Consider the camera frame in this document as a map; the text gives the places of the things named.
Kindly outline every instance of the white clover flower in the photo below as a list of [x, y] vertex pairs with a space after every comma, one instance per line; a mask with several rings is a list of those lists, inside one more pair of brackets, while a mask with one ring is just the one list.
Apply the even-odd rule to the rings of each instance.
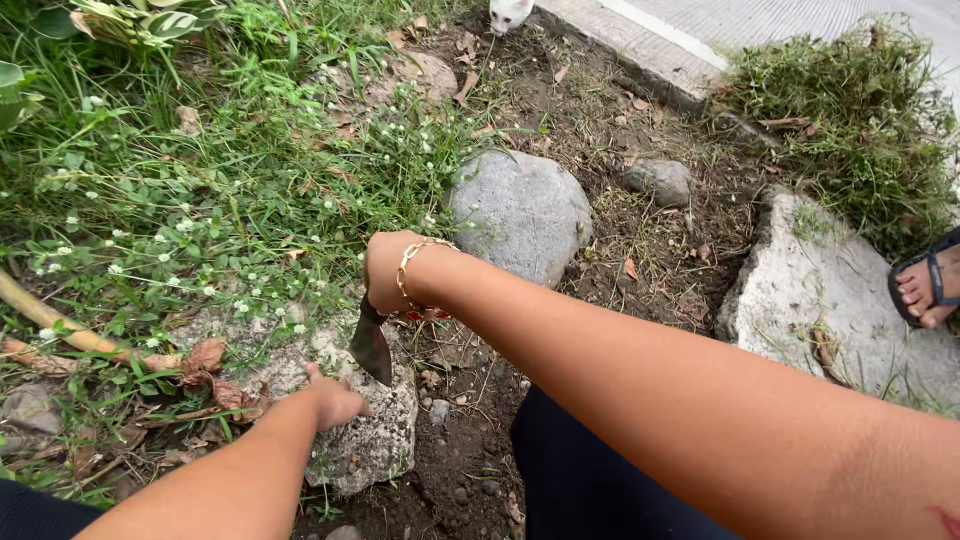
[[181, 233], [189, 233], [190, 231], [193, 231], [194, 225], [196, 224], [193, 222], [192, 219], [190, 219], [189, 217], [184, 217], [177, 224], [177, 230], [180, 231]]

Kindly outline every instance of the sandal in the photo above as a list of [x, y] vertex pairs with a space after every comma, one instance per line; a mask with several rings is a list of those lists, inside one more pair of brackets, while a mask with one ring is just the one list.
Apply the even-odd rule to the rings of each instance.
[[906, 304], [903, 303], [903, 298], [900, 295], [900, 284], [897, 283], [897, 276], [899, 276], [903, 270], [906, 270], [910, 266], [926, 260], [926, 266], [930, 270], [930, 283], [933, 285], [934, 302], [930, 305], [930, 307], [960, 306], [960, 298], [944, 298], [944, 278], [940, 272], [940, 264], [937, 262], [938, 253], [952, 248], [957, 244], [960, 244], [960, 227], [957, 227], [956, 229], [943, 235], [939, 240], [937, 240], [937, 243], [933, 244], [930, 246], [930, 249], [926, 250], [925, 254], [901, 262], [890, 270], [890, 274], [887, 277], [887, 286], [890, 289], [890, 298], [894, 301], [894, 306], [897, 307], [897, 311], [900, 312], [900, 317], [903, 317], [903, 320], [906, 321], [911, 327], [922, 328], [923, 325], [920, 324], [920, 319], [918, 317], [914, 317], [913, 314], [907, 310]]

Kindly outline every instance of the white cat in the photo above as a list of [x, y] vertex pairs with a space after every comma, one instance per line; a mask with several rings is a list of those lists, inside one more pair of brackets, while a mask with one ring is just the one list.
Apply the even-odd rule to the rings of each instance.
[[500, 37], [523, 24], [536, 0], [490, 0], [490, 31]]

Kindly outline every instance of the forearm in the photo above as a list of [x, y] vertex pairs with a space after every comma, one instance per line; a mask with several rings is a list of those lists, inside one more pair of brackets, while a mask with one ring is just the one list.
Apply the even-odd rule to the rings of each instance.
[[144, 488], [77, 538], [287, 538], [322, 401], [306, 392], [280, 400], [236, 442]]
[[927, 505], [960, 513], [948, 465], [960, 458], [955, 423], [468, 256], [437, 250], [411, 276], [415, 297], [447, 309], [645, 473], [740, 532], [936, 535], [944, 530]]

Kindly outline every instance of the knife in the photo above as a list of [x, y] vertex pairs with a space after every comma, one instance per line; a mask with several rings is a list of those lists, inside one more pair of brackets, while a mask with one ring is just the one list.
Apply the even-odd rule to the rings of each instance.
[[360, 301], [360, 320], [357, 321], [357, 328], [347, 351], [374, 379], [390, 386], [394, 377], [390, 346], [380, 329], [386, 320], [385, 315], [377, 313], [371, 306], [370, 299], [364, 293], [363, 300]]

